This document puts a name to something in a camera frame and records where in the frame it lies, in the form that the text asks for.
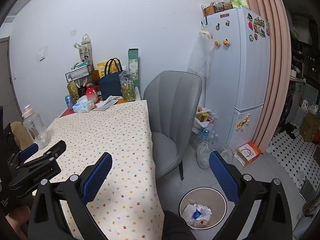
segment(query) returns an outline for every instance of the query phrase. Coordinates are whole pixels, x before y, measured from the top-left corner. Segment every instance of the yellow package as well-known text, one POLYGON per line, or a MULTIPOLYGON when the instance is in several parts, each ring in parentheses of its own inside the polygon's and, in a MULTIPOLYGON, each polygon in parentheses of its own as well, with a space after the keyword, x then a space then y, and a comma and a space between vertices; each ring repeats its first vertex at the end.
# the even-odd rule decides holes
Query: yellow package
MULTIPOLYGON (((98 71, 99 71, 99 76, 100 78, 103 78, 104 77, 104 69, 105 69, 105 66, 106 66, 106 63, 107 61, 105 62, 101 62, 101 63, 98 63, 97 66, 98 66, 98 71)), ((111 67, 110 67, 110 73, 114 73, 114 72, 117 72, 117 68, 116 68, 116 65, 115 65, 115 62, 112 61, 112 64, 111 64, 111 67)))

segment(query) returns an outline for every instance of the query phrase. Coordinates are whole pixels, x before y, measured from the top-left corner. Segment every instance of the green box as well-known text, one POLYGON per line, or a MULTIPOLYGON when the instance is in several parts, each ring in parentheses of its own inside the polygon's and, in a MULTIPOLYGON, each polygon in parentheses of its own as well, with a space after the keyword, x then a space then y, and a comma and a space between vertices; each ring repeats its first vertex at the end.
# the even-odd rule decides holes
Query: green box
POLYGON ((133 75, 133 83, 135 87, 139 86, 139 54, 138 49, 129 49, 128 50, 128 59, 129 59, 129 71, 133 75))

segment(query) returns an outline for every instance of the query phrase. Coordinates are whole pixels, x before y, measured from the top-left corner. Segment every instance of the chair seat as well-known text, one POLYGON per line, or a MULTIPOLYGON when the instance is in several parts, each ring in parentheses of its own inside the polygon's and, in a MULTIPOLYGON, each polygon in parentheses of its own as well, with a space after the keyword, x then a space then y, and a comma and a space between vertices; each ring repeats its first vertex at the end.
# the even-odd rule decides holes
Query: chair seat
POLYGON ((160 132, 152 132, 152 156, 156 165, 156 180, 177 167, 177 145, 160 132))

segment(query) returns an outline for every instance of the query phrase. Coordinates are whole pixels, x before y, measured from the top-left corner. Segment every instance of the orange and white cardboard box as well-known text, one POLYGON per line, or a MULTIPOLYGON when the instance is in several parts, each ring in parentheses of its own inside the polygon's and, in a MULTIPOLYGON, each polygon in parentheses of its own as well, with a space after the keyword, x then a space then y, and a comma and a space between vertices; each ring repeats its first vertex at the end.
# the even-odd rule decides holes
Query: orange and white cardboard box
POLYGON ((253 142, 248 142, 236 150, 235 157, 245 167, 258 158, 260 153, 260 149, 253 142))

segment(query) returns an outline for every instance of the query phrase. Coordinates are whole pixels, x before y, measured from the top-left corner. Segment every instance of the tablecloth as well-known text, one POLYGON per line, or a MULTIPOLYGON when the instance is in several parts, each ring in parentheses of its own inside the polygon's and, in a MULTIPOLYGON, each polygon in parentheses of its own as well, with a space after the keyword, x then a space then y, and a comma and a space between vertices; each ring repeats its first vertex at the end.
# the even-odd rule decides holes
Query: tablecloth
MULTIPOLYGON (((101 154, 112 155, 110 173, 90 214, 109 240, 161 239, 164 213, 156 191, 155 164, 147 102, 114 105, 106 111, 71 114, 49 126, 50 144, 29 160, 41 156, 59 140, 67 150, 57 162, 61 173, 51 182, 65 181, 94 164, 101 154)), ((66 201, 61 201, 73 236, 82 239, 66 201)))

